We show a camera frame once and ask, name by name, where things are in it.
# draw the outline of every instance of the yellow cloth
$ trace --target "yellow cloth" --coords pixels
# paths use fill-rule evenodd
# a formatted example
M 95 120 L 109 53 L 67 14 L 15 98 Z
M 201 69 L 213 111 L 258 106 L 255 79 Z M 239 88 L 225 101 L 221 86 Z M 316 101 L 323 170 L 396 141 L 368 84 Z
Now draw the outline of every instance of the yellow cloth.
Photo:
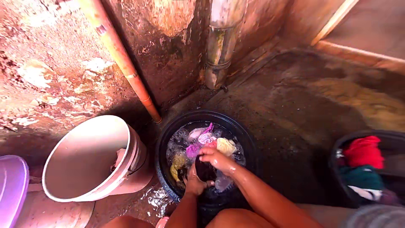
M 180 181 L 179 177 L 177 176 L 177 170 L 180 169 L 186 162 L 186 157 L 182 154 L 175 154 L 173 156 L 173 163 L 170 167 L 170 173 L 172 174 L 173 178 L 176 181 Z
M 235 143 L 232 140 L 218 138 L 217 150 L 229 157 L 236 151 Z

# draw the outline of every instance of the wet floor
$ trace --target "wet floor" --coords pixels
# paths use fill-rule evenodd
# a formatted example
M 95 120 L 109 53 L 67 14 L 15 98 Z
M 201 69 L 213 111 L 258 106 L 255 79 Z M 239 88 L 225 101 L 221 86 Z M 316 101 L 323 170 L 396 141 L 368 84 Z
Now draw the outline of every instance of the wet floor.
M 401 75 L 296 50 L 237 78 L 228 92 L 196 91 L 172 107 L 165 121 L 173 113 L 198 107 L 223 112 L 255 137 L 263 156 L 261 178 L 270 186 L 295 203 L 342 206 L 326 163 L 330 148 L 358 130 L 405 131 L 404 88 Z M 140 132 L 150 153 L 158 133 L 153 126 Z M 154 179 L 140 192 L 97 201 L 87 227 L 99 227 L 119 215 L 155 225 L 162 208 L 164 213 L 174 209 L 160 189 Z

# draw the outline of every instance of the metal pipe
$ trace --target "metal pipe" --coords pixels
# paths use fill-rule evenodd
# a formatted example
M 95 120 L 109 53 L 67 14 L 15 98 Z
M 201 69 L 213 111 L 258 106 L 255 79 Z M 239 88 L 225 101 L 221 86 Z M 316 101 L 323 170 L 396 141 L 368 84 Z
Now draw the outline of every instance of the metal pipe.
M 247 0 L 212 1 L 205 69 L 205 84 L 210 89 L 225 83 L 246 8 Z
M 143 85 L 141 78 L 136 72 L 128 53 L 122 45 L 115 28 L 113 27 L 103 5 L 101 4 L 101 1 L 79 0 L 79 4 L 90 24 L 100 35 L 100 39 L 104 43 L 104 46 L 108 49 L 125 78 L 134 89 L 135 93 L 139 97 L 139 100 L 145 106 L 146 110 L 148 110 L 149 114 L 152 116 L 152 119 L 156 123 L 160 123 L 162 118 L 156 110 L 156 107 L 153 105 L 152 99 Z

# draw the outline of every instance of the water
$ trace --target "water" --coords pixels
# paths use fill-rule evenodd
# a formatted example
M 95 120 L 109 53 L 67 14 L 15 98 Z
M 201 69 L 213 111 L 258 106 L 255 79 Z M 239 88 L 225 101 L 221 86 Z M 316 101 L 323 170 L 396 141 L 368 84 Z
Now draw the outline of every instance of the water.
M 186 156 L 185 151 L 186 148 L 191 145 L 197 143 L 198 139 L 194 139 L 191 142 L 188 141 L 188 134 L 190 131 L 192 131 L 195 128 L 201 128 L 201 127 L 208 127 L 210 122 L 207 121 L 196 121 L 196 122 L 190 122 L 181 128 L 179 128 L 173 136 L 170 138 L 168 144 L 167 144 L 167 150 L 166 150 L 166 160 L 168 163 L 168 166 L 170 167 L 173 163 L 173 157 L 175 154 L 181 154 Z M 231 155 L 231 158 L 234 159 L 239 165 L 241 166 L 246 166 L 246 159 L 243 153 L 243 148 L 241 144 L 239 143 L 238 139 L 236 136 L 234 136 L 230 131 L 225 129 L 223 126 L 218 125 L 218 124 L 213 124 L 214 129 L 212 131 L 212 134 L 216 138 L 226 138 L 228 140 L 233 140 L 235 143 L 236 151 Z M 189 159 L 187 158 L 186 162 L 186 168 L 189 169 L 191 165 L 193 164 L 195 159 Z M 210 187 L 208 188 L 207 191 L 205 191 L 205 194 L 207 196 L 211 195 L 217 195 L 218 193 L 224 192 L 228 189 L 234 188 L 234 184 L 231 180 L 227 179 L 218 171 L 218 178 L 216 181 L 216 187 Z

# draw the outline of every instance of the person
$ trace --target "person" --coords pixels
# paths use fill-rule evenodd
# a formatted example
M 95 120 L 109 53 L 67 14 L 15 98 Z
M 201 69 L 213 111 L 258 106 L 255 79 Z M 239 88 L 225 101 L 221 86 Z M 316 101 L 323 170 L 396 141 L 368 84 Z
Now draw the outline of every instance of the person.
M 206 228 L 320 228 L 318 222 L 298 208 L 260 178 L 238 165 L 215 148 L 204 147 L 199 152 L 201 161 L 209 162 L 234 180 L 254 212 L 245 209 L 224 209 Z M 195 164 L 190 168 L 183 198 L 167 220 L 164 228 L 196 228 L 197 197 L 213 181 L 202 182 L 196 175 Z M 153 228 L 131 216 L 121 216 L 104 228 Z

